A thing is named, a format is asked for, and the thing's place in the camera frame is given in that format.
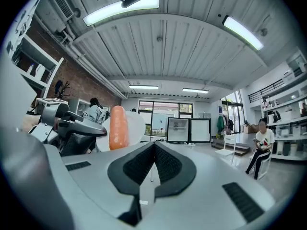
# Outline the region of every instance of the orange cylindrical object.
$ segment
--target orange cylindrical object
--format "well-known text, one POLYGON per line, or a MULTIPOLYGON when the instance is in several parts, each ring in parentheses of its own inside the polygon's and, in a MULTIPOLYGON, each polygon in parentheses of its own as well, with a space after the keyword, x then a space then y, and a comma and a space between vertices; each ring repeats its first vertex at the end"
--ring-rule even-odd
POLYGON ((125 109, 114 106, 111 111, 109 147, 110 150, 125 148, 129 145, 128 122, 125 109))

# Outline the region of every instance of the step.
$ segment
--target step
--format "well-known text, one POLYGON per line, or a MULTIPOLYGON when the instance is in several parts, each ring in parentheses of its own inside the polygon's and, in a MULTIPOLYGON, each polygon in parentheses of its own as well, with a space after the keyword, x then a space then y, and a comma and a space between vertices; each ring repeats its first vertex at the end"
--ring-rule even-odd
MULTIPOLYGON (((219 150, 224 148, 224 146, 221 146, 220 144, 217 144, 217 143, 211 143, 211 147, 219 149, 219 150)), ((244 156, 247 153, 249 153, 249 151, 246 151, 246 150, 245 151, 241 151, 241 150, 237 150, 237 149, 235 150, 235 155, 240 156, 240 157, 244 156)))
MULTIPOLYGON (((223 141, 223 140, 214 139, 214 143, 216 143, 216 144, 221 145, 221 146, 224 147, 224 141, 223 141)), ((227 143, 226 143, 226 147, 227 147, 227 148, 233 149, 233 148, 234 148, 234 145, 233 145, 233 144, 227 144, 227 143)), ((247 151, 247 152, 250 151, 250 147, 245 147, 245 146, 237 145, 237 144, 236 144, 236 150, 237 150, 237 149, 240 150, 240 151, 247 151)))

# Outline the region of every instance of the brick wall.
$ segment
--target brick wall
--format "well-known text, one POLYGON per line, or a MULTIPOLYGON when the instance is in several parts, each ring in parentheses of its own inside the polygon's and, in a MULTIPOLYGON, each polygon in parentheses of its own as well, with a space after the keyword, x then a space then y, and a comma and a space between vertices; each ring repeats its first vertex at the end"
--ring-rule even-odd
POLYGON ((68 81, 70 88, 65 90, 64 100, 71 98, 80 98, 90 101, 91 98, 96 97, 101 105, 115 106, 121 104, 121 99, 115 96, 109 89, 99 83, 86 70, 77 64, 39 25, 33 18, 31 27, 27 31, 27 35, 37 43, 43 50, 45 50, 55 60, 59 61, 61 57, 64 58, 59 70, 57 71, 51 87, 48 92, 48 97, 54 97, 55 84, 61 80, 63 84, 68 81))

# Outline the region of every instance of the cardboard box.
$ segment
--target cardboard box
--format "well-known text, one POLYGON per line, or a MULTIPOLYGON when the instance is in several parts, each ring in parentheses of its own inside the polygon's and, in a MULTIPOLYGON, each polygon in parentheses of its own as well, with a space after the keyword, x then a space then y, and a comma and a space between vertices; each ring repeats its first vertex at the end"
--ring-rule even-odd
POLYGON ((243 133, 244 134, 251 134, 251 133, 257 133, 259 131, 259 127, 258 125, 251 125, 251 126, 244 126, 244 129, 243 129, 243 133))

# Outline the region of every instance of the railing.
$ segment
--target railing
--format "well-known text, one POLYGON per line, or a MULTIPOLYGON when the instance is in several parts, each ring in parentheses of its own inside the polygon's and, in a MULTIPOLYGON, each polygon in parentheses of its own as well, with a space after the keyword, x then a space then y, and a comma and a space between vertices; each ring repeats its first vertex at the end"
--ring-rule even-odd
POLYGON ((260 96, 261 96, 263 94, 268 93, 269 91, 271 91, 273 89, 276 89, 276 88, 280 87, 281 85, 283 85, 283 79, 279 79, 275 83, 272 83, 271 85, 263 88, 262 90, 259 90, 259 91, 255 92, 255 93, 250 94, 248 96, 249 97, 249 102, 252 103, 252 102, 258 101, 259 100, 259 93, 260 93, 260 96))

